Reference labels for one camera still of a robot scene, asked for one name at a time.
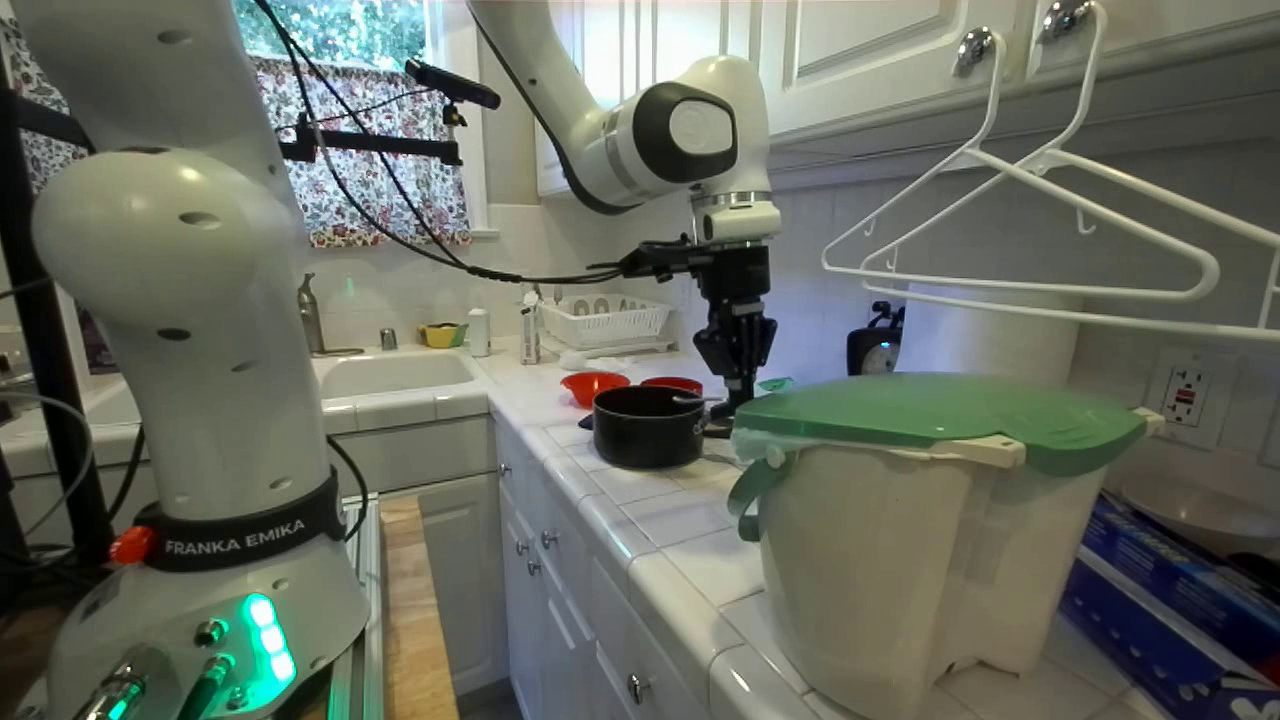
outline drawer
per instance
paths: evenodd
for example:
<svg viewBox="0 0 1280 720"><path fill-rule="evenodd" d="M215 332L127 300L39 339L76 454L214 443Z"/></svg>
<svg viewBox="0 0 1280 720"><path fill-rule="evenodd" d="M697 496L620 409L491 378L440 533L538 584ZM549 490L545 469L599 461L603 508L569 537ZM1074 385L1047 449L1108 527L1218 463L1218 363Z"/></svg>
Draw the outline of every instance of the drawer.
<svg viewBox="0 0 1280 720"><path fill-rule="evenodd" d="M697 690L679 681L660 641L645 627L620 566L608 561L591 565L591 627L603 683L628 707L628 716L703 716Z"/></svg>

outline wall outlet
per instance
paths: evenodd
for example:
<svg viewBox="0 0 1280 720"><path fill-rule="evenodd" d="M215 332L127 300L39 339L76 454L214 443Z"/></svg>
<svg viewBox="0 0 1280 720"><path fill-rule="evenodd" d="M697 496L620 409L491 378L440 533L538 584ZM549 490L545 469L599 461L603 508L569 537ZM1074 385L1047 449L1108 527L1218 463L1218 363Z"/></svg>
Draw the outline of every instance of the wall outlet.
<svg viewBox="0 0 1280 720"><path fill-rule="evenodd" d="M1168 420L1168 437L1218 449L1232 409L1232 353L1162 353L1150 405Z"/></svg>

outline green light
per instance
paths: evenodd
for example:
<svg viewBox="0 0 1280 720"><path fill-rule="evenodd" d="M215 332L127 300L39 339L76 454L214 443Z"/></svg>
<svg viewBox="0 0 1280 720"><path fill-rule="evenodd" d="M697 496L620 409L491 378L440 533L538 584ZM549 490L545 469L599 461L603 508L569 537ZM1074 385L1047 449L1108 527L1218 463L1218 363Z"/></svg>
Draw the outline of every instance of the green light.
<svg viewBox="0 0 1280 720"><path fill-rule="evenodd" d="M271 652L271 657L284 652L284 632L281 632L281 622L265 627L261 641L265 641L265 652Z"/></svg>
<svg viewBox="0 0 1280 720"><path fill-rule="evenodd" d="M271 672L275 672L281 683L290 683L297 675L291 657L290 652L271 657Z"/></svg>
<svg viewBox="0 0 1280 720"><path fill-rule="evenodd" d="M270 627L275 622L275 603L270 596L250 596L250 614Z"/></svg>

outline black pot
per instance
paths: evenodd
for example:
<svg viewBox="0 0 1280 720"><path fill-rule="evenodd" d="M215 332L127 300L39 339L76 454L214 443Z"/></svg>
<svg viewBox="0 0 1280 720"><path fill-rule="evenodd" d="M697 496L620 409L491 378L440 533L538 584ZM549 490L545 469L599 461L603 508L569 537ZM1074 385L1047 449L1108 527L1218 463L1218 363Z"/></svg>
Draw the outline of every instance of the black pot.
<svg viewBox="0 0 1280 720"><path fill-rule="evenodd" d="M668 387L614 387L598 394L591 432L603 463L679 469L703 454L701 394Z"/></svg>

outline bottle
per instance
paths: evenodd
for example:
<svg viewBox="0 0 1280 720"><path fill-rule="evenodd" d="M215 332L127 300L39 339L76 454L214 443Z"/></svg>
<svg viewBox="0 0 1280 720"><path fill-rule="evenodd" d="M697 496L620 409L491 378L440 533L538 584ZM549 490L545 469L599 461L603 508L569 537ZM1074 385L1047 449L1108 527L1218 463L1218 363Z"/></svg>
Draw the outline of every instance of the bottle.
<svg viewBox="0 0 1280 720"><path fill-rule="evenodd" d="M541 300L538 300L538 291L526 291L526 300L520 300L520 361L526 363L541 363L545 361L545 343L541 343L541 329L545 322L545 307L541 307Z"/></svg>
<svg viewBox="0 0 1280 720"><path fill-rule="evenodd" d="M488 357L488 312L467 307L467 357Z"/></svg>

